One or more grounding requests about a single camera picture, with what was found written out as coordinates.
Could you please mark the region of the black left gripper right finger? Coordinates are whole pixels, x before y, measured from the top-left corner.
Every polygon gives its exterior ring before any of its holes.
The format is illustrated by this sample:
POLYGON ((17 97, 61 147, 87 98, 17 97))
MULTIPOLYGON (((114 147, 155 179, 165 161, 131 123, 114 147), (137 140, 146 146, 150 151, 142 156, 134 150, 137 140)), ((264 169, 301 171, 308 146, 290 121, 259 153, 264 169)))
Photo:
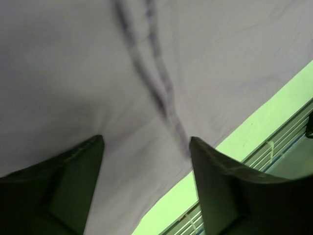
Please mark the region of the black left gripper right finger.
POLYGON ((189 144, 207 235, 310 235, 313 177, 257 171, 198 137, 189 144))

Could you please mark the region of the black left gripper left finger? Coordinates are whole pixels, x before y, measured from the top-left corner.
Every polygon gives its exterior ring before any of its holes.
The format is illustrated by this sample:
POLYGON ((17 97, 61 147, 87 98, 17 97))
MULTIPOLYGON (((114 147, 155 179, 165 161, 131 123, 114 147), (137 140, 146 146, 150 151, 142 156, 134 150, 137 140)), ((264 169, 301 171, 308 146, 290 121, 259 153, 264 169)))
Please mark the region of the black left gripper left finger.
POLYGON ((94 136, 73 149, 0 179, 2 235, 82 235, 105 143, 94 136))

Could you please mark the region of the purple trousers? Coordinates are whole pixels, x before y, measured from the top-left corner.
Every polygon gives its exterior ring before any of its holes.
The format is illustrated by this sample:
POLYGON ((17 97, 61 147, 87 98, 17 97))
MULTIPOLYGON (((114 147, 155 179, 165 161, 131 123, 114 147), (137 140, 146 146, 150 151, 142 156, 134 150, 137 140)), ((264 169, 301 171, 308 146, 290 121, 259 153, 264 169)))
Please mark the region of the purple trousers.
POLYGON ((156 235, 195 201, 187 144, 241 161, 313 95, 310 0, 0 3, 0 173, 102 135, 87 235, 156 235))

